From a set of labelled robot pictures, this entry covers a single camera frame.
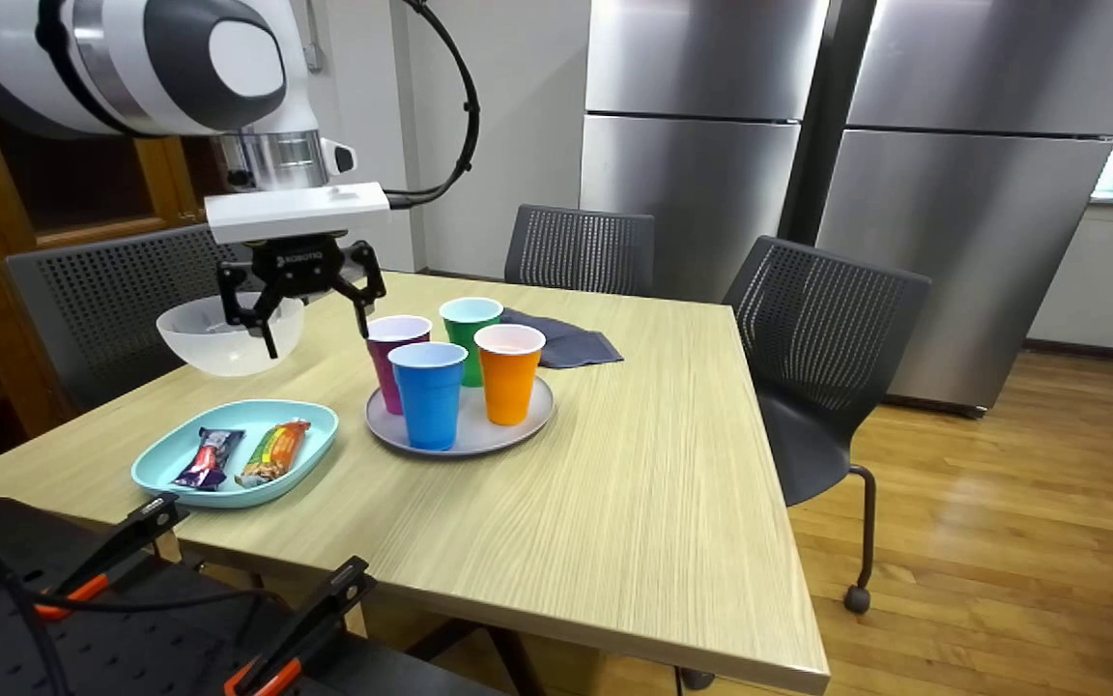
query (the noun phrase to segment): orange part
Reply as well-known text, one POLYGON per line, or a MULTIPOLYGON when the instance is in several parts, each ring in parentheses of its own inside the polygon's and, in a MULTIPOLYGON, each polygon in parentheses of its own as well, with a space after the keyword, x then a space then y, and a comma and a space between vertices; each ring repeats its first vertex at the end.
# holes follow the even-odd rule
MULTIPOLYGON (((107 573, 87 577, 81 586, 73 586, 64 600, 73 601, 91 601, 98 595, 107 592, 107 573)), ((53 607, 53 601, 38 601, 33 616, 42 622, 62 622, 68 616, 68 607, 53 607)))
MULTIPOLYGON (((256 659, 239 666, 226 680, 221 680, 221 696, 242 696, 239 684, 256 659)), ((302 680, 302 659, 291 656, 256 696, 287 696, 302 680)))

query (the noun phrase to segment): wooden floor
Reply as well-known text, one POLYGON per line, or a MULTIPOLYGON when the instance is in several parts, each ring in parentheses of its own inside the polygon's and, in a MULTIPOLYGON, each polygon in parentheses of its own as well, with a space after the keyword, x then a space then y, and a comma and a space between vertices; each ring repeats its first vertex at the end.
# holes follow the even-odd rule
MULTIPOLYGON (((856 482, 793 510, 836 696, 1113 696, 1113 360, 1019 355, 981 422, 876 409, 853 444, 881 478, 872 612, 837 607, 856 567, 856 482)), ((369 616, 395 641, 425 619, 369 616)), ((673 690, 663 666, 533 641, 547 690, 673 690)), ((488 636, 444 656, 501 680, 488 636)), ((764 688, 713 680, 706 696, 764 688)))

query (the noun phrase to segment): blue cup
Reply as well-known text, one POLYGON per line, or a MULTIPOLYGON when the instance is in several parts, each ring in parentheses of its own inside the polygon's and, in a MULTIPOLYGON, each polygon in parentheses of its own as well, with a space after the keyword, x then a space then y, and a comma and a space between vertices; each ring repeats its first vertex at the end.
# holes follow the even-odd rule
POLYGON ((453 449, 464 363, 469 346, 460 345, 402 345, 390 350, 415 449, 453 449))

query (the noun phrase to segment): blue plate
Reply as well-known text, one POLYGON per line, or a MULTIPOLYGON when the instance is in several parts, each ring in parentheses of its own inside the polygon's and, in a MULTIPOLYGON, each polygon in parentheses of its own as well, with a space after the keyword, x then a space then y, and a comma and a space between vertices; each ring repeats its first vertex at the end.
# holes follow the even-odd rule
POLYGON ((185 506, 257 506, 287 493, 302 474, 309 474, 323 460, 336 424, 339 416, 314 400, 226 400, 196 413, 193 422, 170 427, 163 440, 143 449, 143 457, 131 464, 131 478, 150 493, 179 493, 179 501, 185 506), (263 433, 273 427, 279 422, 309 422, 292 467, 269 482, 239 487, 237 474, 252 460, 263 433), (172 482, 172 474, 193 460, 201 427, 242 427, 242 440, 237 444, 223 467, 223 482, 217 491, 193 491, 172 482))

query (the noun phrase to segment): white bowl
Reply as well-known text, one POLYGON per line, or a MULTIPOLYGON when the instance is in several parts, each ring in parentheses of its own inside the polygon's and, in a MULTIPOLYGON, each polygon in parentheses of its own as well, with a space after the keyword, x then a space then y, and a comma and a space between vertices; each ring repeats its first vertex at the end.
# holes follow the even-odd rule
POLYGON ((242 326, 223 322, 221 295, 172 306, 156 326, 170 350, 180 355, 180 363, 203 376, 237 378, 283 363, 302 335, 302 311, 304 306, 299 296, 287 296, 273 309, 269 331, 279 345, 279 360, 269 360, 263 335, 252 335, 242 326))

